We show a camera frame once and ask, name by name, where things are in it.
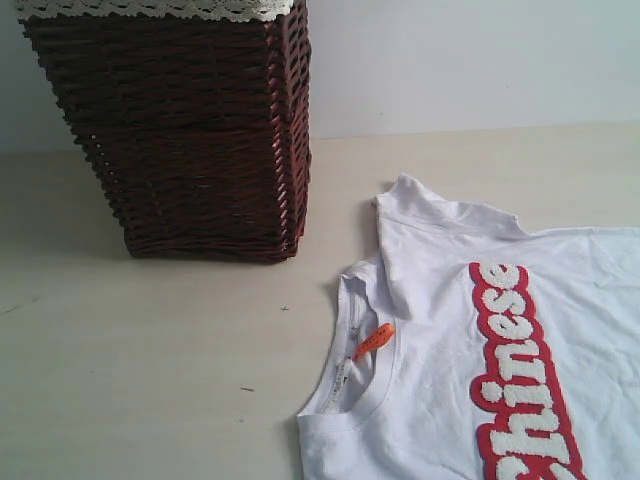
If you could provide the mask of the brown wicker basket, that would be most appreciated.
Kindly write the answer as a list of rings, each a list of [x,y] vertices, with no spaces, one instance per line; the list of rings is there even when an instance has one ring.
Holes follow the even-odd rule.
[[[293,257],[311,152],[308,10],[20,19],[135,257]]]

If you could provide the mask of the orange clothing tag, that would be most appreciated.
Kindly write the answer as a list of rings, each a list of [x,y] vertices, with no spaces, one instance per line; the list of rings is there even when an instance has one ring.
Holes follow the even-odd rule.
[[[353,361],[356,362],[363,355],[375,351],[386,345],[395,334],[395,327],[391,323],[385,323],[379,326],[371,335],[360,342],[353,355]]]

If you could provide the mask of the white t-shirt red lettering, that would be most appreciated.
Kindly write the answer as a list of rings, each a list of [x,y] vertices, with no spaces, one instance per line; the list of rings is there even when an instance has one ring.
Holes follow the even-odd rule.
[[[339,282],[308,479],[635,479],[639,232],[524,231],[403,175]],[[395,334],[353,361],[379,326]]]

